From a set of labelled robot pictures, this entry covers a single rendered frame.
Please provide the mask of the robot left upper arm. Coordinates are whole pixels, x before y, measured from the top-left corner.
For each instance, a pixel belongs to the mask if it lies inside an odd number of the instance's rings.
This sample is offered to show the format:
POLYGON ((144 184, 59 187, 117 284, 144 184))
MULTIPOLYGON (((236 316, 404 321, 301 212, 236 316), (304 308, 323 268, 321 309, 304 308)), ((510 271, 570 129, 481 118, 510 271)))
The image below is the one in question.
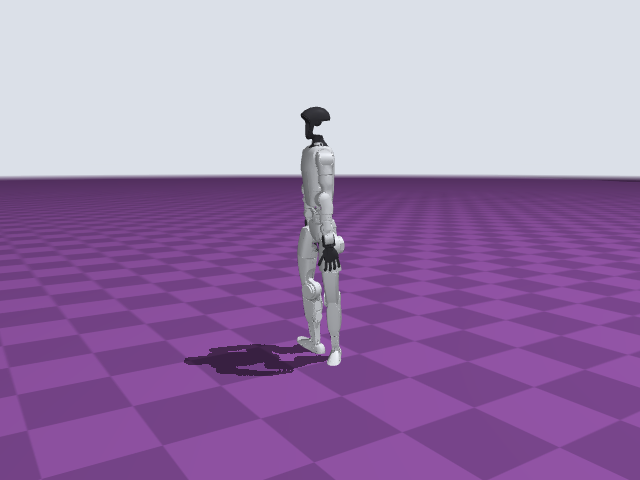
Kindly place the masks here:
POLYGON ((318 168, 321 192, 316 194, 314 201, 317 206, 321 207, 319 197, 323 193, 329 194, 332 200, 334 156, 327 150, 319 150, 316 153, 315 163, 318 168))

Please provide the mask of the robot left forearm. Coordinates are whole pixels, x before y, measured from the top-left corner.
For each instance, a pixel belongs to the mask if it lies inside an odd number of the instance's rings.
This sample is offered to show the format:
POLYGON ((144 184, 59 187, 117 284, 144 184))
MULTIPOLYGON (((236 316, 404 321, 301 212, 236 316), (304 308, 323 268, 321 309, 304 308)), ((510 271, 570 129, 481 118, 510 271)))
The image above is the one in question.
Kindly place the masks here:
POLYGON ((320 202, 321 208, 318 212, 320 215, 320 223, 322 223, 322 225, 320 226, 320 231, 324 236, 325 245, 333 244, 334 243, 333 226, 331 225, 331 223, 333 222, 332 221, 333 203, 330 195, 327 193, 323 193, 319 197, 319 202, 320 202))

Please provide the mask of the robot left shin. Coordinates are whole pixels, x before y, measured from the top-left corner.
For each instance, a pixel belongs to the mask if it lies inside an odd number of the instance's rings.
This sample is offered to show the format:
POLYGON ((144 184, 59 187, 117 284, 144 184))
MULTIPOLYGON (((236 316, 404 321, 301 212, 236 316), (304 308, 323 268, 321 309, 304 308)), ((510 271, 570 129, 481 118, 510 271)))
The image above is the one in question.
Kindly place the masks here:
POLYGON ((339 291, 339 302, 329 303, 326 309, 327 314, 327 326, 331 336, 332 351, 337 348, 339 353, 339 332, 342 322, 342 310, 341 310, 341 293, 339 291))

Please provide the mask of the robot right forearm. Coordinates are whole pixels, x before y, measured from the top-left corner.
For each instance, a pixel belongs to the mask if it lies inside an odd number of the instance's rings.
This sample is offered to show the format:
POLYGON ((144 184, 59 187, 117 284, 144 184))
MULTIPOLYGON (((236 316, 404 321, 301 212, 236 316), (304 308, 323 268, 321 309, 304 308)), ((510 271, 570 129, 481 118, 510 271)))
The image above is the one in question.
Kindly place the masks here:
POLYGON ((311 212, 310 209, 313 209, 315 207, 311 207, 311 206, 308 206, 306 204, 305 196, 303 197, 303 202, 304 202, 304 213, 303 214, 305 216, 305 219, 307 220, 307 225, 309 225, 309 220, 312 219, 312 212, 311 212))

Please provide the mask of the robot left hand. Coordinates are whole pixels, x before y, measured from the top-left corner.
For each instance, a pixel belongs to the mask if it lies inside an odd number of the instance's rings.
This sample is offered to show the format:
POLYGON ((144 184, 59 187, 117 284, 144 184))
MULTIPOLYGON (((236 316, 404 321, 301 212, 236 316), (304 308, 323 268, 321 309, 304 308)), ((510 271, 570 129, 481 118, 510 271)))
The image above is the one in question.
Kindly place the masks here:
MULTIPOLYGON (((333 235, 333 237, 334 237, 334 235, 333 235)), ((331 262, 333 262, 333 270, 336 270, 336 262, 335 262, 335 260, 336 260, 338 268, 340 268, 340 261, 339 261, 339 258, 338 258, 339 257, 338 256, 338 252, 334 248, 334 246, 335 246, 335 238, 334 238, 334 243, 333 244, 325 245, 324 236, 322 235, 322 244, 323 244, 323 247, 325 249, 322 252, 323 255, 322 255, 322 257, 320 258, 320 260, 318 262, 318 266, 321 265, 321 262, 324 259, 324 261, 325 261, 324 271, 327 271, 327 266, 328 266, 327 262, 329 262, 329 271, 331 272, 331 270, 332 270, 332 263, 331 262)))

